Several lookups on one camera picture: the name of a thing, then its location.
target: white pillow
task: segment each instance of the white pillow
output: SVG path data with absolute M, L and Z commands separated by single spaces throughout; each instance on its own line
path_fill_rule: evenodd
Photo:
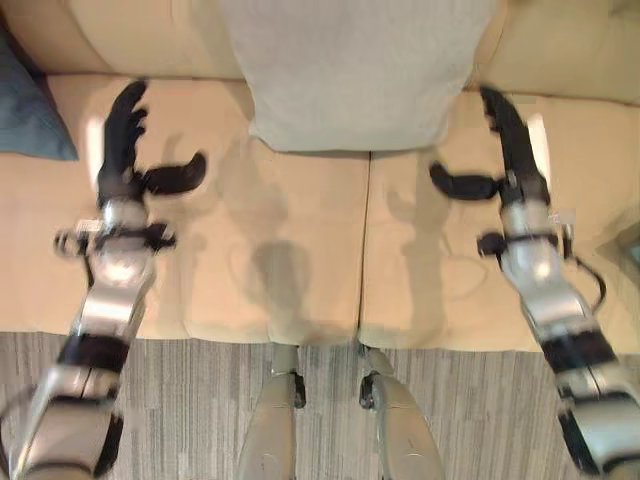
M 251 133 L 280 151 L 436 143 L 494 0 L 220 0 L 255 102 Z

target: beige couch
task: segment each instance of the beige couch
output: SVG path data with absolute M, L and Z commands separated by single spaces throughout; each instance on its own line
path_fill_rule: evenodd
M 615 247 L 640 220 L 640 8 L 632 0 L 503 1 L 478 46 L 470 90 L 437 149 L 281 154 L 249 137 L 251 93 L 211 0 L 0 0 L 81 157 L 0 154 L 0 330 L 65 333 L 85 290 L 54 256 L 57 228 L 94 215 L 85 126 L 133 76 L 152 77 L 142 164 L 203 149 L 204 185 L 153 199 L 175 251 L 140 334 L 223 342 L 535 350 L 518 298 L 476 236 L 498 204 L 452 203 L 427 167 L 494 173 L 500 145 L 473 86 L 491 82 L 544 116 L 554 206 L 577 210 L 579 253 L 609 282 L 599 319 L 620 352 L 640 351 L 640 300 Z M 589 278 L 568 269 L 588 298 Z

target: dark teal cushion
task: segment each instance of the dark teal cushion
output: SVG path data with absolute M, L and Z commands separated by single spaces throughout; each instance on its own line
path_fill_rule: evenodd
M 64 123 L 15 58 L 4 35 L 0 31 L 0 152 L 77 160 Z

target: striped carpet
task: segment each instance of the striped carpet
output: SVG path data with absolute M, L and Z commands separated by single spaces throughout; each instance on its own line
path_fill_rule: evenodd
M 62 340 L 0 334 L 0 400 L 36 381 Z M 119 397 L 125 431 L 109 478 L 233 478 L 270 358 L 265 345 L 135 343 Z M 449 480 L 579 478 L 540 354 L 431 350 L 392 352 L 390 358 L 423 408 Z M 373 414 L 357 400 L 363 363 L 355 347 L 306 347 L 300 360 L 307 407 L 297 413 L 298 479 L 378 479 Z M 624 362 L 640 377 L 640 357 Z

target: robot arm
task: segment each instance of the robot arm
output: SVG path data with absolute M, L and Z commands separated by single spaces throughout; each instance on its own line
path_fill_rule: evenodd
M 144 81 L 128 85 L 105 123 L 101 218 L 56 236 L 58 253 L 84 259 L 89 289 L 56 363 L 35 390 L 9 465 L 3 465 L 11 480 L 88 480 L 116 460 L 123 428 L 114 411 L 120 373 L 153 284 L 153 255 L 176 243 L 167 225 L 149 224 L 143 196 L 192 190 L 206 169 L 201 153 L 183 167 L 144 174 L 135 169 L 147 112 L 134 108 L 145 90 Z
M 613 475 L 640 460 L 640 389 L 620 365 L 600 331 L 592 309 L 562 273 L 575 259 L 601 288 L 601 277 L 573 256 L 573 226 L 562 223 L 563 255 L 558 252 L 556 219 L 539 173 L 526 125 L 500 92 L 481 89 L 492 130 L 500 134 L 505 176 L 452 176 L 431 167 L 438 189 L 450 198 L 501 199 L 503 232 L 478 240 L 481 255 L 494 255 L 518 291 L 522 313 L 553 370 L 566 410 L 559 416 L 568 450 L 591 475 Z

